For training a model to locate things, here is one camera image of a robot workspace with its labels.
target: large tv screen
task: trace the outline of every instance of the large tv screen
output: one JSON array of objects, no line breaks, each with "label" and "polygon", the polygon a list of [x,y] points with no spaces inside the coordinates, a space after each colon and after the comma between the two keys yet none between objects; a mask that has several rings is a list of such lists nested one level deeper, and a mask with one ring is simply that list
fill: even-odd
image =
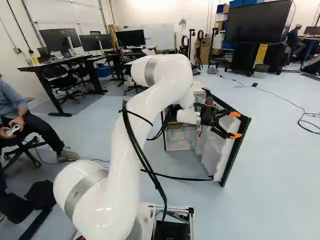
[{"label": "large tv screen", "polygon": [[280,0],[230,8],[224,40],[261,44],[281,42],[288,29],[285,25],[292,21],[287,21],[289,12],[292,15],[291,3],[291,0]]}]

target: hand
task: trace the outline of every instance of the hand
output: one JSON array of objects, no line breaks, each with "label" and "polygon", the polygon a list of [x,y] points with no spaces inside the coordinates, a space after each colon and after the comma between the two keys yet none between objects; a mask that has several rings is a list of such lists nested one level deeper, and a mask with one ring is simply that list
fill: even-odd
[{"label": "hand", "polygon": [[10,130],[9,127],[1,127],[0,128],[0,139],[14,139],[16,135],[8,136],[6,135],[6,131]]},{"label": "hand", "polygon": [[17,116],[9,122],[9,126],[12,127],[13,124],[18,124],[20,126],[20,133],[24,130],[25,120],[21,116]]}]

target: person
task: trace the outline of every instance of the person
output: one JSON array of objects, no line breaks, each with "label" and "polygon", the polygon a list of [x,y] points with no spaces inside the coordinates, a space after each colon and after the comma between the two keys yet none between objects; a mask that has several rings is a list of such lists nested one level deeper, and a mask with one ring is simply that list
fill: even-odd
[{"label": "person", "polygon": [[[43,140],[56,152],[58,161],[75,161],[79,158],[76,152],[64,150],[65,144],[55,130],[40,117],[30,113],[25,98],[5,82],[0,74],[0,155],[3,147],[15,141],[15,135],[7,136],[5,133],[13,124],[20,126],[20,132],[24,136],[31,133],[41,135]],[[4,171],[0,162],[0,202],[1,198],[7,195],[6,188]]]},{"label": "person", "polygon": [[298,30],[302,28],[301,24],[296,24],[295,28],[290,31],[292,33],[293,40],[296,42],[295,46],[297,49],[293,52],[293,56],[297,57],[297,55],[306,48],[306,45],[300,41],[300,38],[298,37]]}]

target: game controller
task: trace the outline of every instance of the game controller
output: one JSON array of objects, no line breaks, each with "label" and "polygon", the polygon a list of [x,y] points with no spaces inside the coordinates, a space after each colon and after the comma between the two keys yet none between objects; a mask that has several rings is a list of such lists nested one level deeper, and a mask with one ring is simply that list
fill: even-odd
[{"label": "game controller", "polygon": [[5,131],[5,135],[7,135],[8,137],[11,137],[12,135],[15,134],[15,132],[20,130],[20,126],[18,124],[15,124],[11,127],[10,130]]}]

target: yellow bottle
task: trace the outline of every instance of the yellow bottle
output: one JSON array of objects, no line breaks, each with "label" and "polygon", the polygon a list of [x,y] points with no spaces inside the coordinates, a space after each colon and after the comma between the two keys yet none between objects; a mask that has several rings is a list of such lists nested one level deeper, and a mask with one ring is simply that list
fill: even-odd
[{"label": "yellow bottle", "polygon": [[30,56],[31,56],[31,59],[32,59],[33,64],[34,64],[34,65],[39,64],[39,60],[38,60],[35,52],[30,49],[30,50],[29,50],[29,54],[30,54]]}]

